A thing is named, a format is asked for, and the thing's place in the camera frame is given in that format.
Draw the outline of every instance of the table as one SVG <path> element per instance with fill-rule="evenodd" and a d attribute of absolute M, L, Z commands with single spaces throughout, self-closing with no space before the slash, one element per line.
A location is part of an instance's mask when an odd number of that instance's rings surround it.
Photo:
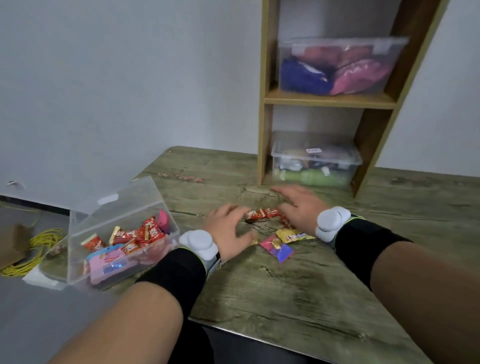
<path fill-rule="evenodd" d="M 276 206 L 281 198 L 257 186 L 256 155 L 173 147 L 137 178 L 152 176 L 181 232 L 200 229 L 203 216 L 232 202 L 251 208 Z M 180 177 L 192 176 L 201 182 Z M 479 269 L 480 183 L 467 177 L 378 169 L 364 196 L 316 188 L 341 205 L 394 229 L 454 264 Z M 252 226 L 242 221 L 238 232 Z M 276 229 L 255 226 L 260 237 Z M 252 246 L 207 281 L 190 319 L 312 357 L 348 364 L 429 363 L 375 296 L 317 241 L 292 243 L 280 264 Z M 66 276 L 66 254 L 42 263 L 50 276 Z M 121 292 L 135 277 L 116 285 Z"/>

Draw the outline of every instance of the clear storage bin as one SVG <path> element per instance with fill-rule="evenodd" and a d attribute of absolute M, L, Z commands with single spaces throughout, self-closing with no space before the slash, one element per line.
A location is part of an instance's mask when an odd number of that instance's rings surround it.
<path fill-rule="evenodd" d="M 160 209 L 168 215 L 169 234 L 161 240 L 119 257 L 109 256 L 95 265 L 85 263 L 91 253 L 81 243 L 97 234 L 108 245 L 116 226 L 124 231 L 139 229 L 152 216 L 158 218 Z M 118 192 L 118 199 L 101 205 L 85 218 L 71 211 L 68 231 L 67 283 L 77 288 L 103 290 L 158 262 L 178 244 L 179 228 L 171 216 L 162 195 L 151 177 L 134 180 Z"/>
<path fill-rule="evenodd" d="M 279 42 L 280 89 L 319 96 L 383 92 L 407 43 L 406 37 Z"/>
<path fill-rule="evenodd" d="M 307 186 L 348 188 L 362 159 L 344 136 L 274 132 L 273 177 Z"/>

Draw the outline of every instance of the cardboard box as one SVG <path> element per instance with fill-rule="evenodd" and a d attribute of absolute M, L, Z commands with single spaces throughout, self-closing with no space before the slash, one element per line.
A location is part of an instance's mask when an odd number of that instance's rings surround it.
<path fill-rule="evenodd" d="M 25 258 L 29 245 L 29 228 L 21 224 L 0 228 L 0 269 Z"/>

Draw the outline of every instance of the open plastic container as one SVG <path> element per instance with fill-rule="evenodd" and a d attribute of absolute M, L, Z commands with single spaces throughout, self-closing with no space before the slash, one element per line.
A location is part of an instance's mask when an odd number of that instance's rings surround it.
<path fill-rule="evenodd" d="M 278 43 L 280 89 L 319 96 L 381 93 L 407 37 L 293 38 Z"/>
<path fill-rule="evenodd" d="M 307 186 L 348 188 L 362 159 L 353 141 L 339 135 L 274 132 L 273 177 Z"/>
<path fill-rule="evenodd" d="M 142 249 L 104 262 L 100 268 L 89 267 L 85 258 L 91 252 L 81 242 L 97 234 L 105 244 L 115 226 L 124 231 L 138 229 L 148 218 L 158 218 L 160 209 L 168 214 L 169 235 Z M 67 283 L 79 289 L 104 290 L 157 263 L 178 244 L 179 228 L 171 216 L 152 177 L 134 180 L 118 191 L 118 199 L 101 205 L 91 215 L 71 211 L 68 230 Z"/>

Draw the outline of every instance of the floor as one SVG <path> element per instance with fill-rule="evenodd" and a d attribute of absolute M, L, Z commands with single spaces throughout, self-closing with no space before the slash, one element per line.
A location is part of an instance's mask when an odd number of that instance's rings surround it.
<path fill-rule="evenodd" d="M 37 213 L 0 206 L 0 226 L 13 223 L 31 225 Z M 68 229 L 68 217 L 42 212 L 33 234 L 50 228 Z M 87 326 L 115 298 L 97 292 L 85 295 L 67 287 L 48 290 L 24 283 L 21 278 L 0 277 L 0 352 L 5 363 L 46 363 L 69 338 Z M 217 364 L 322 363 L 259 341 L 217 329 L 206 328 Z M 29 350 L 24 350 L 28 343 Z"/>

